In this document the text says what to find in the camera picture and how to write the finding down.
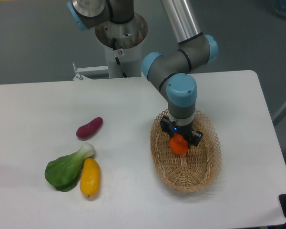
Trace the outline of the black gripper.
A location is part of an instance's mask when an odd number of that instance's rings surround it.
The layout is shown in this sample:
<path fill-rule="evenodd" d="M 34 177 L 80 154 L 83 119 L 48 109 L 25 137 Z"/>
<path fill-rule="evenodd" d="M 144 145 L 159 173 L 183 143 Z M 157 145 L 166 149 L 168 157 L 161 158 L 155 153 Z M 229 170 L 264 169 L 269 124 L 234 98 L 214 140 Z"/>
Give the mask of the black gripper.
<path fill-rule="evenodd" d="M 170 139 L 175 134 L 179 134 L 188 142 L 188 146 L 191 147 L 198 146 L 203 137 L 203 132 L 193 130 L 193 122 L 187 125 L 177 125 L 176 121 L 170 121 L 169 117 L 163 116 L 160 120 L 160 126 L 161 130 L 167 133 Z"/>

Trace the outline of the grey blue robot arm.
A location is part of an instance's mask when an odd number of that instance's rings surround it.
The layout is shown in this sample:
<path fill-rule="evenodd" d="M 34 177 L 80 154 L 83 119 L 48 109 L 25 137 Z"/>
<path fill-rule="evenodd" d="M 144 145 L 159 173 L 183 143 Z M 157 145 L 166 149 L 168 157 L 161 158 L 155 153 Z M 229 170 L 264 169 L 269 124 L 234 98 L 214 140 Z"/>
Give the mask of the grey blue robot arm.
<path fill-rule="evenodd" d="M 160 120 L 161 129 L 171 140 L 182 137 L 190 148 L 199 145 L 203 137 L 202 132 L 193 128 L 197 84 L 190 74 L 214 60 L 219 50 L 215 39 L 200 29 L 190 1 L 163 0 L 162 6 L 174 31 L 178 50 L 167 57 L 158 52 L 142 57 L 148 26 L 134 11 L 132 0 L 67 2 L 80 30 L 95 29 L 104 47 L 109 77 L 144 75 L 168 103 L 168 116 Z"/>

